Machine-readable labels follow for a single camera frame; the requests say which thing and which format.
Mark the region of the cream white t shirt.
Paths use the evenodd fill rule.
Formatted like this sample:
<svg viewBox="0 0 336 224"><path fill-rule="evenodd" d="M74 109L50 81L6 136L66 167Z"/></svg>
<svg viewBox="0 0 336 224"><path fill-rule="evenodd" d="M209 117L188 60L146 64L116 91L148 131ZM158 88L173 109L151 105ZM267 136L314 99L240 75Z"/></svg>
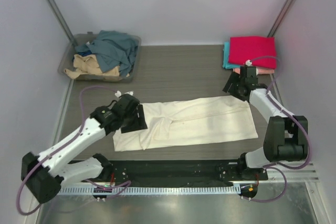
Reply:
<svg viewBox="0 0 336 224"><path fill-rule="evenodd" d="M250 106L233 96L143 104L147 129L116 131L116 152L257 138Z"/></svg>

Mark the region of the clear plastic bin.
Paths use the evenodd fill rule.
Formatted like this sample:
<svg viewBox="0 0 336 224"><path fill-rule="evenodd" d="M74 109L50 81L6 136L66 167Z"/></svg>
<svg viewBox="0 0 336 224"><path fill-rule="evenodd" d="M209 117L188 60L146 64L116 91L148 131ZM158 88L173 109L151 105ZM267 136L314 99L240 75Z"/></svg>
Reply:
<svg viewBox="0 0 336 224"><path fill-rule="evenodd" d="M98 34L94 34L93 32L87 32L86 34L76 34L74 35L74 39L77 42L77 44L82 45L86 42L92 42ZM139 65L140 60L140 54L141 54L141 38L135 35L131 35L131 37L138 41L138 50L137 55L135 57L135 62L131 68L131 71L129 72L129 75L125 78L122 77L116 77L116 76L95 76L91 74L85 74L82 76L79 76L76 80L81 81L104 81L104 82L118 82L118 83L130 83L136 72ZM73 58L76 53L75 46L70 42L64 52L64 55L62 57L62 60L60 62L60 65L58 67L58 73L60 75L66 76L65 69L69 69L71 71L74 71L75 68L73 66Z"/></svg>

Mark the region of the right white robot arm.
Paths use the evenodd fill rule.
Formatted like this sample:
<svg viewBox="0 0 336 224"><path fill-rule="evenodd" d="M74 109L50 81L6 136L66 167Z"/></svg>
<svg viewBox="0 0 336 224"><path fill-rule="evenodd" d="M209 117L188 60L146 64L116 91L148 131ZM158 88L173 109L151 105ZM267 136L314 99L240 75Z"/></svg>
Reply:
<svg viewBox="0 0 336 224"><path fill-rule="evenodd" d="M256 68L243 67L232 72L223 91L253 105L268 123L263 146L241 154L236 173L242 180L256 179L271 165L290 168L284 162L310 163L308 120L285 109L265 84L259 83Z"/></svg>

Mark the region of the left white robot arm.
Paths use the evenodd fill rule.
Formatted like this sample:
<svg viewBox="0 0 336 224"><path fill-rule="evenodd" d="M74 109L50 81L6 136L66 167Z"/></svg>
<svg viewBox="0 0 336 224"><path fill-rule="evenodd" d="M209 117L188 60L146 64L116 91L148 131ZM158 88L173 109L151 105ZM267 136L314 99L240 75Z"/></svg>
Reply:
<svg viewBox="0 0 336 224"><path fill-rule="evenodd" d="M86 179L106 182L113 165L101 154L71 164L80 152L112 132L145 130L144 109L140 101L123 94L112 107L100 106L81 126L49 149L22 158L21 179L40 204L52 200L62 188Z"/></svg>

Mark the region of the folded teal t shirt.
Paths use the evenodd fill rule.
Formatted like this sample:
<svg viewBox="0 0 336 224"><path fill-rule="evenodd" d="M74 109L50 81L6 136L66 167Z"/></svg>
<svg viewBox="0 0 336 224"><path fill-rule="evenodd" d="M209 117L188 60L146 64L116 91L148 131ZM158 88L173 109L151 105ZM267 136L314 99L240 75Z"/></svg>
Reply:
<svg viewBox="0 0 336 224"><path fill-rule="evenodd" d="M240 65L235 65L232 63L229 63L229 47L230 47L230 42L226 41L224 42L224 48L223 48L223 68L224 69L236 69L240 68Z"/></svg>

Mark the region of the folded salmon pink t shirt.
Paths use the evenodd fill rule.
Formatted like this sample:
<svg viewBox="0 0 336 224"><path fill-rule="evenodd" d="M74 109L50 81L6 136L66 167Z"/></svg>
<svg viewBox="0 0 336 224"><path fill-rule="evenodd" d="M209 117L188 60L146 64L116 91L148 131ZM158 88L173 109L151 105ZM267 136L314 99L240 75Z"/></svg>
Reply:
<svg viewBox="0 0 336 224"><path fill-rule="evenodd" d="M241 69L243 67L239 67L239 68L234 68L233 72L240 74ZM260 74L273 74L275 71L274 69L265 69L265 68L256 68L256 75L260 75Z"/></svg>

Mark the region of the folded red t shirt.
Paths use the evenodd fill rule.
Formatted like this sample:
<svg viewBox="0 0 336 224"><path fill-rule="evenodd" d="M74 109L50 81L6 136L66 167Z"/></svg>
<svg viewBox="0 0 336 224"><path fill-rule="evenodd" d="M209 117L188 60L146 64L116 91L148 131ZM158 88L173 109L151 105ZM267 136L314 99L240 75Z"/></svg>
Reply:
<svg viewBox="0 0 336 224"><path fill-rule="evenodd" d="M276 69L276 46L274 37L231 37L229 41L228 62L244 65L250 60L254 66Z"/></svg>

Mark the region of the tan beige t shirt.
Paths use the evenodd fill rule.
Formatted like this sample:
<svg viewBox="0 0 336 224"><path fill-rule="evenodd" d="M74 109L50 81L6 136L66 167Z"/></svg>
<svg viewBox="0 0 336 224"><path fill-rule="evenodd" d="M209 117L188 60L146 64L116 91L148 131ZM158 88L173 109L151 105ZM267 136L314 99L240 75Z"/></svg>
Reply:
<svg viewBox="0 0 336 224"><path fill-rule="evenodd" d="M74 55L73 59L74 70L64 69L64 73L71 79L78 79L80 76L93 75L99 77L119 77L119 66L103 72L99 67L96 55L81 56L79 54Z"/></svg>

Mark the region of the blue grey t shirt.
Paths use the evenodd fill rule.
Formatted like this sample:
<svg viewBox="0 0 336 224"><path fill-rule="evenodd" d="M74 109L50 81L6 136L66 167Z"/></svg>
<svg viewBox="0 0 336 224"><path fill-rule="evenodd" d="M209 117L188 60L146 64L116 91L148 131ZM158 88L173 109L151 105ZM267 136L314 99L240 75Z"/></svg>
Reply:
<svg viewBox="0 0 336 224"><path fill-rule="evenodd" d="M124 78L135 64L139 45L139 40L129 34L102 30L93 41L79 45L75 50L80 56L86 56L87 52L95 55L103 73L118 67Z"/></svg>

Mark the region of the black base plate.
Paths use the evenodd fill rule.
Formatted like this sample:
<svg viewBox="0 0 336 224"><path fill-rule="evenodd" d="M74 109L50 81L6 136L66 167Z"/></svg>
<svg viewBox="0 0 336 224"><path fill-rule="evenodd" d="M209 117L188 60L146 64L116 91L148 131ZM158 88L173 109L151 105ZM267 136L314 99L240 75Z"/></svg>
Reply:
<svg viewBox="0 0 336 224"><path fill-rule="evenodd" d="M262 168L247 168L235 159L111 161L114 181L130 180L140 187L164 187L207 181L266 181Z"/></svg>

